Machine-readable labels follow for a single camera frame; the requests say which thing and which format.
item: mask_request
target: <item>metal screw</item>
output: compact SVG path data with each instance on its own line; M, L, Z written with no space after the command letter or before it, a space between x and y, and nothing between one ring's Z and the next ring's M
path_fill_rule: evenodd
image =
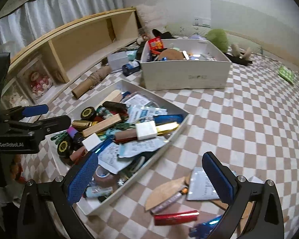
M274 185L274 182L272 180L267 180L267 183L269 186L273 186Z
M244 176L242 176L242 175L239 175L239 176L237 177L237 180L239 180L240 182L245 182L245 181L246 181L246 178L245 178Z
M63 179L64 179L64 177L62 175L55 177L56 182L61 182L61 181L63 181Z
M26 185L27 185L27 186L31 186L31 185L33 184L33 182L34 182L33 180L28 180L28 181L26 182Z

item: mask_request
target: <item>cable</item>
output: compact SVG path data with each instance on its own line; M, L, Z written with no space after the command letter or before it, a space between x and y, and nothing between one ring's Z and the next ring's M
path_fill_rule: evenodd
M154 104L157 108L160 108L160 106L156 102L152 101L152 104Z
M133 121L130 125L133 125L133 124L136 124L137 122L139 122L140 120L143 120L143 119L146 119L146 118L149 118L150 116L143 116L143 117L140 117L138 119L136 119L135 121Z

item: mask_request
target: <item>power outlet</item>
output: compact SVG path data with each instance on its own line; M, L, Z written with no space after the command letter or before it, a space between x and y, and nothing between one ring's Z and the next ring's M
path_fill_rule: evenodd
M195 17L193 25L194 26L210 26L210 19L204 19L204 18L201 18L201 17Z
M195 17L193 25L194 26L203 26L203 18Z

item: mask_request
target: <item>plastic container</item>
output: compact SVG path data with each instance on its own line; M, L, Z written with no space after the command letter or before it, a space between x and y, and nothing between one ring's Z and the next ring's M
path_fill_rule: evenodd
M41 97L55 87L53 77L42 62L42 55L32 59L18 73L17 78L36 104L40 104Z
M123 65L128 64L128 55L125 51L114 53L107 56L107 61L112 71L120 70Z
M117 200L126 190L128 190L129 186L135 183L137 180L142 177L146 171L150 168L152 164L154 164L166 151L169 145L173 144L177 137L183 132L186 127L186 123L189 118L189 113L185 110L177 107L176 105L170 103L169 101L163 99L162 97L145 90L142 87L129 83L125 80L120 80L116 83L113 83L103 90L99 91L97 94L89 97L86 101L79 104L73 110L71 110L67 115L71 118L71 120L79 120L81 112L86 107L96 107L104 98L106 98L111 92L119 89L120 91L129 91L132 94L137 92L137 94L142 94L150 101L155 101L161 108L167 109L168 113L170 114L182 114L184 117L184 121L179 125L179 127L173 131L173 134L168 137L169 143L161 147L157 152L144 164L142 167L135 172L135 174L128 179L118 190L116 190L111 196L105 199L103 202L100 202L98 199L91 199L91 198L81 198L80 201L77 203L77 206L82 210L85 215L96 215L102 211L104 211L111 203ZM70 166L64 164L58 153L57 153L57 146L55 145L54 141L51 141L50 137L53 134L46 136L48 140L49 147L52 153L53 160L55 162L56 168L60 175L66 175L67 171L70 169Z
M26 95L16 78L12 78L2 90L1 103L5 109L17 106L31 106L32 101Z

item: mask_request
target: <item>white curtain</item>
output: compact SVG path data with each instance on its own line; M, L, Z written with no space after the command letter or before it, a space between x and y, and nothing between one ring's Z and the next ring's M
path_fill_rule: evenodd
M123 8L122 0L33 0L0 19L0 52L11 57L43 34L87 15Z

